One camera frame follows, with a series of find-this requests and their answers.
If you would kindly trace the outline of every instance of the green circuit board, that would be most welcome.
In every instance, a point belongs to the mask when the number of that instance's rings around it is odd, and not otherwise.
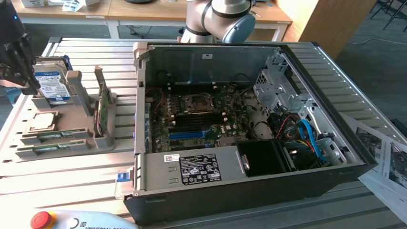
[[[222,114],[222,118],[227,118],[220,124],[203,125],[202,131],[204,137],[186,138],[186,139],[171,139],[169,129],[173,127],[172,115],[176,115],[173,111],[168,111],[168,103],[173,99],[184,98],[188,95],[171,95],[164,94],[163,102],[157,106],[160,101],[160,93],[152,94],[153,102],[149,115],[152,117],[151,122],[151,137],[152,137],[152,153],[169,152],[179,150],[188,150],[196,148],[212,148],[219,147],[219,139],[224,137],[232,137],[235,141],[247,140],[248,132],[248,117],[246,109],[240,109],[243,104],[244,95],[239,96],[244,89],[238,89],[235,84],[218,85],[218,90],[214,93],[200,93],[199,95],[208,94],[212,98],[214,113]],[[235,110],[238,117],[234,112],[232,101],[235,101]],[[186,104],[180,103],[180,111],[186,110]]]

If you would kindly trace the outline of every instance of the slotted metal surface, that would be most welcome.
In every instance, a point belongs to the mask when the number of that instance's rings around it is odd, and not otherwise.
[[[123,201],[113,197],[120,169],[133,165],[133,126],[136,110],[136,76],[132,45],[136,40],[63,39],[49,43],[45,54],[68,54],[75,70],[83,71],[83,85],[97,93],[95,65],[104,66],[112,92],[119,95],[116,142],[120,152],[72,156],[28,162],[8,162],[9,143],[16,127],[29,115],[29,96],[21,96],[0,132],[0,203],[24,207],[111,212],[132,220]],[[336,108],[387,135],[396,136],[370,102],[360,97],[336,67],[310,43],[290,44],[296,56],[328,95]],[[406,228],[364,185],[356,181],[336,186],[320,198],[192,219],[151,228]]]

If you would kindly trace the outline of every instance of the red button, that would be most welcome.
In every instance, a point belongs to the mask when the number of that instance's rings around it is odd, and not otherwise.
[[[52,216],[47,211],[40,211],[35,216],[31,218],[31,228],[32,229],[44,229],[49,226],[52,222]]]

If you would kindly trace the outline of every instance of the blue pcie slot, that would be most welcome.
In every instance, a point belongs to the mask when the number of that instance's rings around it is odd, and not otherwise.
[[[187,132],[187,133],[169,133],[169,140],[204,138],[204,137],[206,137],[206,131]]]

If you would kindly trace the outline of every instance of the wooden table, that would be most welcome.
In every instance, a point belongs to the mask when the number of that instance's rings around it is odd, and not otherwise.
[[[186,26],[187,0],[149,4],[131,4],[124,0],[100,0],[77,12],[63,12],[60,6],[24,8],[20,0],[12,0],[23,23],[35,24],[92,24],[107,25],[111,38],[119,38],[119,25]],[[252,40],[282,41],[291,24],[290,17],[272,4],[259,3],[252,10],[258,23]]]

